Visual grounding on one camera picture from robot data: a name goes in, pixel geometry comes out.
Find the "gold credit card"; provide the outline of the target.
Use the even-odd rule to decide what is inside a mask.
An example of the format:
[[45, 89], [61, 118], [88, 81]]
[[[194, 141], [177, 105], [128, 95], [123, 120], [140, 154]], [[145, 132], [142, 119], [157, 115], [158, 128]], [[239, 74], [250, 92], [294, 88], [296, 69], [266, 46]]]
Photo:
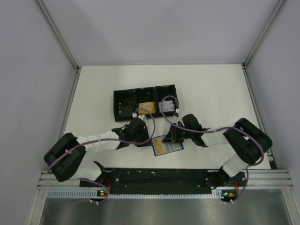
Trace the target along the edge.
[[168, 153], [167, 147], [163, 142], [164, 136], [155, 137], [152, 139], [152, 147], [155, 156], [160, 156]]

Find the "blue leather card holder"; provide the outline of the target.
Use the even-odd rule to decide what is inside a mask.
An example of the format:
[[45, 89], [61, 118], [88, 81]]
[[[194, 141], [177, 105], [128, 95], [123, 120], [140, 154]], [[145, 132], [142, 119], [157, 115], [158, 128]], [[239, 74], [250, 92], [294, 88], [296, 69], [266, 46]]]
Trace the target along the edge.
[[168, 153], [173, 153], [179, 150], [183, 150], [183, 144], [182, 143], [172, 143], [172, 142], [165, 142], [165, 145], [167, 147]]

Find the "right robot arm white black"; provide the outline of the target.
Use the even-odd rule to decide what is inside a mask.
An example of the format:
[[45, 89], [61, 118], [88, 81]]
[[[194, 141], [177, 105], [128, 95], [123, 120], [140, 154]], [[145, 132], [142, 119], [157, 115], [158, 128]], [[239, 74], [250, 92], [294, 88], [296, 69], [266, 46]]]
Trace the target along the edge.
[[219, 169], [219, 181], [231, 185], [236, 175], [251, 165], [263, 161], [263, 156], [273, 145], [269, 136], [245, 118], [233, 125], [221, 128], [203, 128], [198, 119], [188, 114], [182, 121], [171, 123], [170, 130], [162, 142], [182, 143], [190, 139], [200, 147], [229, 144], [234, 155]]

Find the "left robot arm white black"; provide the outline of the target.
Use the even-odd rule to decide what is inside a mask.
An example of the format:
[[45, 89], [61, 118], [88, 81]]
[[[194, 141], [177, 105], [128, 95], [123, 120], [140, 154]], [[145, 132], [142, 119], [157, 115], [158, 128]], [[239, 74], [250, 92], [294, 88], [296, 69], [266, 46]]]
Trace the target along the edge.
[[149, 143], [146, 116], [139, 115], [123, 127], [98, 135], [76, 137], [66, 133], [45, 154], [44, 161], [59, 182], [83, 178], [101, 186], [106, 182], [106, 174], [104, 167], [93, 158], [97, 153], [119, 150], [131, 144], [143, 147]]

